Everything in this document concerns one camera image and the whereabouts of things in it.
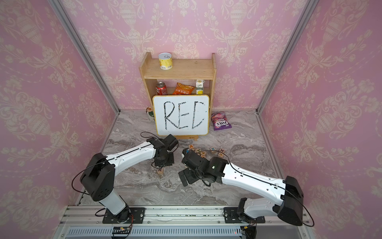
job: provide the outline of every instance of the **purple candy bag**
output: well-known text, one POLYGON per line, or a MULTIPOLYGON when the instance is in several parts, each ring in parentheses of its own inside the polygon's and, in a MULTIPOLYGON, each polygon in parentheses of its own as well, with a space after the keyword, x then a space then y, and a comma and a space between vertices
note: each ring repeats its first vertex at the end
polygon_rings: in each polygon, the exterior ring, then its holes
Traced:
POLYGON ((212 123, 214 124, 214 130, 223 130, 225 128, 232 128, 228 123, 227 117, 224 112, 215 112, 211 116, 212 123))

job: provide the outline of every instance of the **whiteboard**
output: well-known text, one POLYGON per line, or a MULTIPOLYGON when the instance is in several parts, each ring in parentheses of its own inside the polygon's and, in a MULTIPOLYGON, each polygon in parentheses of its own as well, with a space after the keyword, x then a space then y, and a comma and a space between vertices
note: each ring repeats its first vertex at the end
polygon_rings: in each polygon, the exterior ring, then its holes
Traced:
POLYGON ((207 95, 154 96, 152 102, 158 135, 208 134, 207 95))

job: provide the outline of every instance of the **wooden shelf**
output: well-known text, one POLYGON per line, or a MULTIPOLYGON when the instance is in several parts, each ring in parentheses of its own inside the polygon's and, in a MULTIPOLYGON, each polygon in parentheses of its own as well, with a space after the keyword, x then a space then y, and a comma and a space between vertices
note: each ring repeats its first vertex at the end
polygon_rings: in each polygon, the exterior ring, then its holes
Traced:
POLYGON ((172 64, 171 69, 162 70, 159 60, 152 60, 144 75, 145 79, 213 80, 214 78, 211 60, 173 59, 172 64))
MULTIPOLYGON (((169 70, 160 68, 159 60, 153 59, 151 53, 144 56, 139 71, 146 88, 151 107, 152 98, 157 95, 157 80, 209 80, 209 88, 204 88, 203 94, 210 97, 210 108, 214 99, 216 81, 216 59, 212 53, 211 59, 172 59, 173 67, 169 70)), ((167 93, 172 94, 175 87, 168 87, 167 93)))

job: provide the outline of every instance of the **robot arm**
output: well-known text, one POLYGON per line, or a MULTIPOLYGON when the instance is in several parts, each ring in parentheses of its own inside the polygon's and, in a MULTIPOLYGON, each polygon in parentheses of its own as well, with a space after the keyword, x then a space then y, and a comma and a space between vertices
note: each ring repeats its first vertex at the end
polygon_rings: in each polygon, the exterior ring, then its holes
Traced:
POLYGON ((165 139, 149 138, 142 144, 116 154, 95 154, 80 181, 95 202, 100 202, 119 222, 129 217, 129 206, 114 190, 114 177, 123 170, 147 159, 154 159, 157 167, 170 166, 174 155, 170 152, 178 143, 173 135, 165 139))
POLYGON ((287 176, 283 180, 266 177, 219 157, 207 160, 189 149, 184 149, 182 156, 182 163, 188 167, 178 173, 183 186, 198 180, 202 180, 208 187, 213 182, 218 182, 246 189, 268 199, 270 205, 256 205, 251 199, 243 198, 237 212, 242 221, 251 221, 258 216, 277 215, 292 225, 303 224, 304 194, 295 178, 287 176))

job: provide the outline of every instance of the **small easel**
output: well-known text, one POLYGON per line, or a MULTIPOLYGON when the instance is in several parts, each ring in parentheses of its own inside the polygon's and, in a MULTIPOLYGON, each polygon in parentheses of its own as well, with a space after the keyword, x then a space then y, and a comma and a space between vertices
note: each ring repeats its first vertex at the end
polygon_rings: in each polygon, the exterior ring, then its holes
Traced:
POLYGON ((188 139, 193 139, 194 141, 197 141, 199 139, 198 135, 179 135, 175 136, 177 140, 188 140, 188 139))

